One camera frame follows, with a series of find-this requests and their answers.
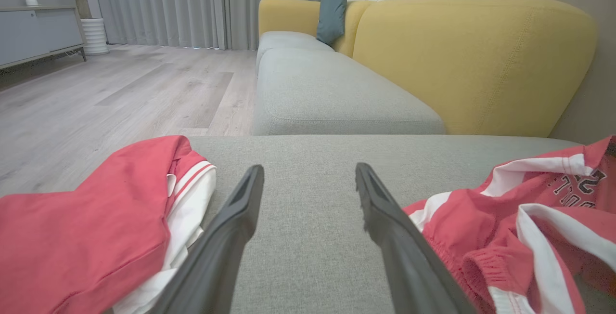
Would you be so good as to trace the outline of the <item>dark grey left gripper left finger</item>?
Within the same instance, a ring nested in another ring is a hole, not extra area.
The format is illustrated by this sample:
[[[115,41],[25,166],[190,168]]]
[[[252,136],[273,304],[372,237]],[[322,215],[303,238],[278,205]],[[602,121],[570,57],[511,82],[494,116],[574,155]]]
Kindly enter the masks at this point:
[[[178,272],[152,314],[228,314],[244,248],[256,231],[264,186],[262,165],[247,169]]]

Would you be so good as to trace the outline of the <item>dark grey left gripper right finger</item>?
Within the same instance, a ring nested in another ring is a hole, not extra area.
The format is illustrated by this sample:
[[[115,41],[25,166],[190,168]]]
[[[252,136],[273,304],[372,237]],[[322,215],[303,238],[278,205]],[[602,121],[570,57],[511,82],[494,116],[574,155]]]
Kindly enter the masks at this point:
[[[422,233],[367,163],[356,165],[364,228],[381,249],[397,314],[475,314],[476,309]]]

